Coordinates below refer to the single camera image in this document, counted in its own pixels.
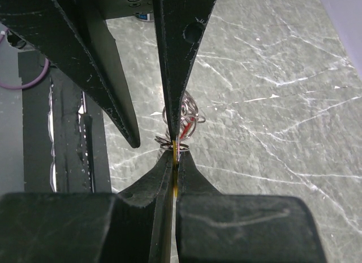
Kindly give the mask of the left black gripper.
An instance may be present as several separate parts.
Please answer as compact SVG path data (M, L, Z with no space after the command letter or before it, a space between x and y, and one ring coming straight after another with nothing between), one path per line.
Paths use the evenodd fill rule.
M103 18L154 12L167 125L175 141L182 98L216 1L94 0L97 10L92 0L1 0L1 23L68 76L138 148L130 91Z

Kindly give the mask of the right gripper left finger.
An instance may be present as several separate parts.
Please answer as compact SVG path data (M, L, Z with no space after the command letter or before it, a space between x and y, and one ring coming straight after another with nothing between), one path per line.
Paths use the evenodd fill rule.
M169 262L173 155L122 192L1 196L2 262Z

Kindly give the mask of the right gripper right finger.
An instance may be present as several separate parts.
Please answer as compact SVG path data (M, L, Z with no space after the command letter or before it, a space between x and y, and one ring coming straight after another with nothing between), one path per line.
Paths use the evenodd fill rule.
M180 156L176 200L180 262L326 262L313 215L292 196L226 195Z

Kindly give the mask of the yellow key tag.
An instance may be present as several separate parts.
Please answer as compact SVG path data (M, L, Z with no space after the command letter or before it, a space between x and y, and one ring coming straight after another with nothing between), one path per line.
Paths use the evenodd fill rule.
M179 140L173 140L173 190L174 197L178 196L178 164L179 164Z

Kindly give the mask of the red key tag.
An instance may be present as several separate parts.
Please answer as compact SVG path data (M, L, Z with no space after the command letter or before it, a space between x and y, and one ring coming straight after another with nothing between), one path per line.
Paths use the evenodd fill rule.
M183 125L183 130L180 135L180 139L181 140L189 139L194 133L195 130L194 126L195 126L195 118L194 117L186 118Z

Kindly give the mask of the metal keyring with small rings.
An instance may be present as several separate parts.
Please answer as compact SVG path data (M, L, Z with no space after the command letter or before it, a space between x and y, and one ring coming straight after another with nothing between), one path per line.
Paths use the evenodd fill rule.
M181 140L180 135L183 130L183 125L186 118L194 117L195 118L195 130L197 125L203 124L206 121L206 118L199 113L199 107L196 104L195 99L191 96L191 94L186 90L182 99L182 110L180 115L180 132L179 132L179 142L180 142L180 151L185 152L189 150L189 146L184 142L186 140ZM167 124L166 119L166 108L163 108L162 111L162 119L164 123ZM155 141L159 143L160 148L163 150L172 150L172 142L170 139L169 130L166 130L165 137L156 136Z

